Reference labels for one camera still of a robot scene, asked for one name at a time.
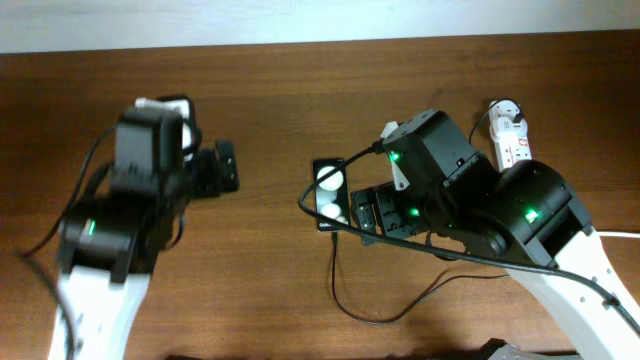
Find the black smartphone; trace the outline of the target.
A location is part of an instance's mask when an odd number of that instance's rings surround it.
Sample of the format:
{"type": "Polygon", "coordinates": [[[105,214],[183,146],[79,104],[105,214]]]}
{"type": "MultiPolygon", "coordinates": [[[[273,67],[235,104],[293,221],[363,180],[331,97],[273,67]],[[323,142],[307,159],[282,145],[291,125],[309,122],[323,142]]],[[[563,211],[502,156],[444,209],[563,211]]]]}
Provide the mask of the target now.
{"type": "MultiPolygon", "coordinates": [[[[321,158],[312,161],[315,180],[344,162],[343,158],[321,158]]],[[[332,220],[350,225],[349,192],[345,169],[334,173],[315,189],[316,211],[332,220]]]]}

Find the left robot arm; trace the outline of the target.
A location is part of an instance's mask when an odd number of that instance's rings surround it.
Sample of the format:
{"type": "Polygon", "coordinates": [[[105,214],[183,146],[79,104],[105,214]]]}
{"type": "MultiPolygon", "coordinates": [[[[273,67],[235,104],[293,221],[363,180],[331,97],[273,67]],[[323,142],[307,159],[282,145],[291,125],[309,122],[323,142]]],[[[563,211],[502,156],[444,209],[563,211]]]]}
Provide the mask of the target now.
{"type": "Polygon", "coordinates": [[[201,148],[190,118],[130,108],[112,129],[115,154],[58,225],[57,318],[51,359],[121,359],[159,254],[184,233],[193,199],[239,188],[234,144],[201,148]]]}

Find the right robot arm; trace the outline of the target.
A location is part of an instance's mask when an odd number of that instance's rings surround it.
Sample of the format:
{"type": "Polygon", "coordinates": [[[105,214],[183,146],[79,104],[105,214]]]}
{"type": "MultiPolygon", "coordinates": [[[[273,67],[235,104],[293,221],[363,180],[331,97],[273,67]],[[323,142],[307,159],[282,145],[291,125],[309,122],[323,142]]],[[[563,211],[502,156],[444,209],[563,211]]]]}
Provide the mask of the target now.
{"type": "Polygon", "coordinates": [[[352,194],[364,243],[408,246],[423,233],[458,241],[525,287],[582,357],[638,357],[638,304],[557,171],[535,160],[496,169],[437,110],[390,123],[381,146],[393,180],[352,194]]]}

